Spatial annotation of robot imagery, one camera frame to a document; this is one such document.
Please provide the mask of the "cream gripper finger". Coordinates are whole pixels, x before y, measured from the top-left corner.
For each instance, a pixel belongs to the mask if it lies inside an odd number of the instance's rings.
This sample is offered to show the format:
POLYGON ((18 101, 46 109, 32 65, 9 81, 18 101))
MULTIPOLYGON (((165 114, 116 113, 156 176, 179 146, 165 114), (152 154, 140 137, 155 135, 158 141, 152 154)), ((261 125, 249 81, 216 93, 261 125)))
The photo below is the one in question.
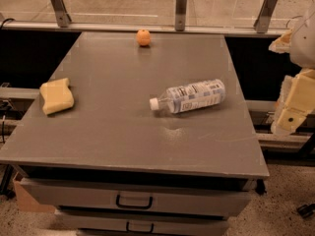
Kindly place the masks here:
POLYGON ((294 77, 285 76, 277 104, 271 131, 290 135, 315 110, 315 70, 303 68, 294 77))
POLYGON ((289 29, 269 45, 269 50, 279 54, 289 53, 291 36, 292 29, 289 29))

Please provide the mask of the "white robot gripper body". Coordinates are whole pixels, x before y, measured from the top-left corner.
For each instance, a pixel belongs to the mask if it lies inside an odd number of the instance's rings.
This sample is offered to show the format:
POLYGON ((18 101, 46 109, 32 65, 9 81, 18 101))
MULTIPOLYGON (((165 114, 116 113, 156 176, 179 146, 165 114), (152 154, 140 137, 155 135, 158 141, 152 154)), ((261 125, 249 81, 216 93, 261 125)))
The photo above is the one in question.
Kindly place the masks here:
POLYGON ((302 68, 315 68, 315 3, 294 25, 290 39, 290 61, 302 68))

